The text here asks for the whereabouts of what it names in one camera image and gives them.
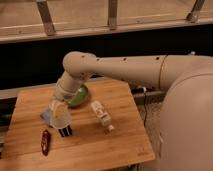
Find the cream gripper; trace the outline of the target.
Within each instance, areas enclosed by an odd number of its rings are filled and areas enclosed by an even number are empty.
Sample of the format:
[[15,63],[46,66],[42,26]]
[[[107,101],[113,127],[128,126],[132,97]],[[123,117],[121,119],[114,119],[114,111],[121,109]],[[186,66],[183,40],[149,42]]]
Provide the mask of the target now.
[[50,101],[49,108],[54,119],[62,119],[68,111],[67,105],[56,99]]

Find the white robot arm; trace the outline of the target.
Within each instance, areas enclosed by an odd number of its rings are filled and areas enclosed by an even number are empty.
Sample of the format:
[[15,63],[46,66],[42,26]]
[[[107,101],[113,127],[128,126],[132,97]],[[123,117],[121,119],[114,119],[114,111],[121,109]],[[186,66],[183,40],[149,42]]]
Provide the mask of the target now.
[[49,103],[51,124],[65,128],[66,101],[97,74],[166,93],[160,113],[158,171],[213,171],[213,57],[156,55],[98,57],[70,52]]

